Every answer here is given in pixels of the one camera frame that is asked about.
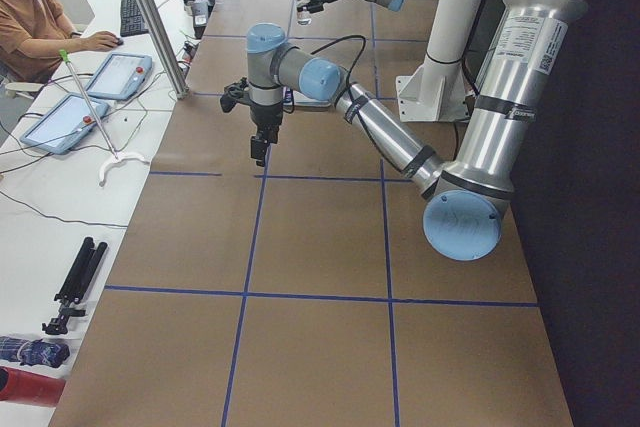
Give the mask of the glass sauce bottle metal spout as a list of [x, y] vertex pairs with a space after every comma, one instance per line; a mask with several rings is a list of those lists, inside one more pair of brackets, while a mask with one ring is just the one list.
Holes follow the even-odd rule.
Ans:
[[297, 19], [297, 23], [300, 26], [308, 26], [312, 19], [311, 19], [311, 14], [308, 11], [308, 4], [311, 2], [312, 0], [295, 0], [296, 3], [296, 19]]

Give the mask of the silver digital kitchen scale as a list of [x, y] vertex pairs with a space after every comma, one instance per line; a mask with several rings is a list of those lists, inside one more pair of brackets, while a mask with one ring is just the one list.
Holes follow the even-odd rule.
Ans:
[[329, 109], [332, 104], [329, 101], [321, 101], [309, 98], [301, 92], [285, 87], [283, 89], [284, 109], [288, 111], [297, 109]]

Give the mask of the far blue teach pendant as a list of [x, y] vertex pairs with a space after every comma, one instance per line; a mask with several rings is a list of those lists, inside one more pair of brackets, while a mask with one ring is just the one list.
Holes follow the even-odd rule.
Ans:
[[138, 92], [152, 71], [148, 55], [110, 53], [86, 85], [90, 97], [123, 101]]

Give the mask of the blue teach pendant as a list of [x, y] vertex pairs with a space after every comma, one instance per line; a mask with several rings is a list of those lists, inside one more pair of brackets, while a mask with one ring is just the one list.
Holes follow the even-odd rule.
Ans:
[[138, 92], [152, 71], [148, 55], [110, 53], [86, 85], [90, 97], [123, 101]]
[[94, 115], [84, 98], [71, 93], [31, 126], [20, 137], [20, 141], [48, 153], [64, 154], [85, 137], [94, 125]]

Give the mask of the black computer keyboard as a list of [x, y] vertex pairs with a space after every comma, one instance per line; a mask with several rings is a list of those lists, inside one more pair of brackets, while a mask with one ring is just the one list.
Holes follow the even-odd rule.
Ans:
[[120, 36], [130, 37], [148, 33], [136, 0], [120, 0]]

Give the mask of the near blue teach pendant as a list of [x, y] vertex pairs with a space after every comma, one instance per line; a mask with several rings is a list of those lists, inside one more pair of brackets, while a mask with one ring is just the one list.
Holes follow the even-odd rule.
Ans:
[[64, 154], [85, 137], [94, 125], [94, 115], [84, 98], [71, 93], [31, 126], [20, 137], [20, 141], [48, 153]]

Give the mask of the black folded tripod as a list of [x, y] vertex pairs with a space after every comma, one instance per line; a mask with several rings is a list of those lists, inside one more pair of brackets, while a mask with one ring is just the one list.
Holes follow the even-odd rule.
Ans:
[[42, 324], [44, 333], [67, 334], [69, 319], [86, 315], [86, 309], [77, 308], [77, 305], [82, 303], [107, 247], [106, 242], [95, 244], [92, 237], [84, 238], [62, 287], [54, 296], [54, 300], [60, 302], [58, 315], [48, 324]]

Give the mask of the person in brown shirt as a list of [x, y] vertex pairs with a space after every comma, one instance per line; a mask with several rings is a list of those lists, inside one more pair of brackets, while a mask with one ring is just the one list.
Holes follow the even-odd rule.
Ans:
[[117, 38], [109, 31], [82, 36], [58, 0], [1, 0], [1, 63], [17, 81], [48, 81], [62, 62], [60, 49], [106, 52]]

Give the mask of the blue folded umbrella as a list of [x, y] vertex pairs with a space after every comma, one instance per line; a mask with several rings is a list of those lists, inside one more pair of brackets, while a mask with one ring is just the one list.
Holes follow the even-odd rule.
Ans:
[[69, 357], [66, 344], [2, 336], [1, 359], [27, 366], [60, 367]]

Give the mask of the red cylinder bottle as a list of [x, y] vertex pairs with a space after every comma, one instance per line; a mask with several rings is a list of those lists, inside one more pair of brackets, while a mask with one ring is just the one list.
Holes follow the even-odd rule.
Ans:
[[56, 407], [66, 381], [9, 367], [1, 368], [1, 400], [6, 402]]

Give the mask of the green handled reacher grabber stick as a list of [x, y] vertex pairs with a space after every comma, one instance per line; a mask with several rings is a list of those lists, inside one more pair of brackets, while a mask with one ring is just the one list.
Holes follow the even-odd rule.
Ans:
[[77, 86], [77, 88], [79, 90], [79, 93], [80, 93], [81, 97], [83, 98], [83, 100], [85, 101], [88, 109], [91, 112], [91, 118], [96, 123], [96, 126], [98, 127], [98, 129], [99, 129], [104, 141], [107, 144], [109, 152], [110, 152], [110, 156], [103, 162], [103, 164], [99, 168], [99, 173], [98, 173], [99, 186], [100, 187], [104, 187], [105, 186], [106, 180], [107, 180], [107, 173], [108, 173], [109, 169], [112, 168], [112, 167], [118, 166], [120, 164], [124, 164], [127, 161], [133, 161], [133, 160], [140, 161], [144, 165], [149, 165], [150, 161], [147, 160], [142, 154], [140, 154], [138, 152], [127, 152], [127, 151], [118, 152], [116, 150], [116, 148], [114, 147], [114, 145], [112, 143], [112, 140], [111, 140], [109, 134], [107, 133], [107, 131], [104, 128], [104, 124], [103, 124], [101, 115], [94, 108], [93, 100], [89, 97], [87, 91], [83, 87], [75, 68], [73, 67], [72, 63], [70, 62], [70, 60], [68, 58], [67, 51], [64, 50], [64, 49], [60, 49], [58, 51], [58, 53], [59, 53], [62, 61], [67, 66], [72, 78], [74, 79], [74, 82], [76, 83], [76, 86]]

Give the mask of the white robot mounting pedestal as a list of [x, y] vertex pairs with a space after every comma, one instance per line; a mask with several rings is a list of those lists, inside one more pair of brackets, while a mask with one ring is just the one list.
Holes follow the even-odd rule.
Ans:
[[455, 122], [469, 117], [463, 58], [481, 0], [439, 0], [424, 61], [396, 78], [404, 122]]

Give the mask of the aluminium frame post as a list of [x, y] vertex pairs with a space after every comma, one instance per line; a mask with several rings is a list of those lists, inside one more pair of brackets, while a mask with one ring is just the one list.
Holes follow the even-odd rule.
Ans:
[[174, 56], [169, 37], [164, 28], [160, 14], [157, 11], [154, 0], [136, 0], [141, 11], [149, 33], [156, 49], [156, 52], [160, 58], [162, 66], [167, 74], [167, 77], [171, 83], [171, 86], [176, 94], [178, 100], [184, 99], [189, 88], [186, 84], [182, 70], [179, 67], [178, 61]]

